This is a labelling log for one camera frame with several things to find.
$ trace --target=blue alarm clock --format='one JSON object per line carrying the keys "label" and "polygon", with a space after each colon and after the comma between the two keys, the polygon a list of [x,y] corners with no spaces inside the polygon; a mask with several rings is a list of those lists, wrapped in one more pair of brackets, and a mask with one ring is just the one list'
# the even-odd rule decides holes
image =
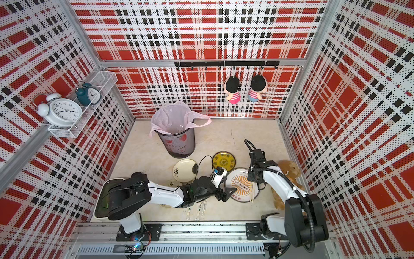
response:
{"label": "blue alarm clock", "polygon": [[97,104],[102,97],[101,93],[89,83],[83,83],[82,87],[76,90],[76,96],[84,106],[88,106],[90,103]]}

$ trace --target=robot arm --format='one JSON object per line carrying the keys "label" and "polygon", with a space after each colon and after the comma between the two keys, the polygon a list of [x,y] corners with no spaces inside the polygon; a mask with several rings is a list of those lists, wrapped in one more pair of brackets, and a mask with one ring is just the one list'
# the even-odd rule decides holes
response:
{"label": "robot arm", "polygon": [[148,180],[146,174],[136,172],[109,190],[108,219],[118,220],[125,234],[131,234],[141,229],[142,221],[137,210],[147,203],[186,208],[213,195],[225,202],[236,191],[236,188],[223,190],[219,187],[226,175],[225,169],[217,167],[210,177],[201,176],[191,184],[172,188],[155,184]]}
{"label": "robot arm", "polygon": [[304,246],[313,252],[315,243],[328,239],[328,229],[322,202],[315,194],[307,194],[294,185],[273,160],[265,159],[265,152],[248,140],[250,168],[247,179],[251,182],[270,184],[285,201],[285,216],[263,215],[260,222],[261,234],[272,238],[276,233],[288,237],[294,247]]}

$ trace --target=pink plastic bag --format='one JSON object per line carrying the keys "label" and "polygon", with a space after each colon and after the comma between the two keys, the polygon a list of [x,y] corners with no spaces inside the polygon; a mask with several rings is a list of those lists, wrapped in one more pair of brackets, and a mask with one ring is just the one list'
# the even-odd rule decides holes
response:
{"label": "pink plastic bag", "polygon": [[[193,119],[206,119],[203,125],[193,123]],[[207,115],[191,111],[188,105],[178,101],[159,109],[151,118],[151,131],[149,136],[155,135],[154,131],[166,135],[173,135],[185,131],[188,128],[204,127],[211,123]]]}

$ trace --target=red and white checkered panel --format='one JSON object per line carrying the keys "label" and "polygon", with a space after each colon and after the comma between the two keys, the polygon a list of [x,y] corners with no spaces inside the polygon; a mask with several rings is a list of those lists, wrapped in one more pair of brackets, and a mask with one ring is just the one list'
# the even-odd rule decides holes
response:
{"label": "red and white checkered panel", "polygon": [[33,97],[66,96],[93,69],[56,1],[0,5],[0,167],[40,126]]}
{"label": "red and white checkered panel", "polygon": [[342,1],[285,121],[347,258],[414,257],[414,1]]}
{"label": "red and white checkered panel", "polygon": [[[137,118],[150,118],[162,106],[182,101],[191,110],[208,116],[278,118],[299,72],[298,66],[274,68],[110,68],[116,72],[116,85]],[[250,102],[252,77],[262,73],[268,82],[263,100]],[[226,100],[222,84],[230,75],[240,79],[241,100]]]}
{"label": "red and white checkered panel", "polygon": [[102,60],[304,58],[327,0],[70,0]]}
{"label": "red and white checkered panel", "polygon": [[0,195],[0,258],[60,258],[131,126],[109,93],[76,139],[51,137]]}

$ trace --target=doll's black hair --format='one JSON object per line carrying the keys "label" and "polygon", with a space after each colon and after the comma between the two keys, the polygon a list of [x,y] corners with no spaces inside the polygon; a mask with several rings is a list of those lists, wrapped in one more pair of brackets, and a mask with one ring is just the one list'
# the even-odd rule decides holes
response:
{"label": "doll's black hair", "polygon": [[239,84],[240,84],[239,79],[235,76],[231,76],[229,79],[227,79],[226,90],[229,93],[234,94],[235,92],[238,91]]}
{"label": "doll's black hair", "polygon": [[262,75],[256,75],[252,78],[250,87],[255,92],[260,92],[266,87],[266,80]]}

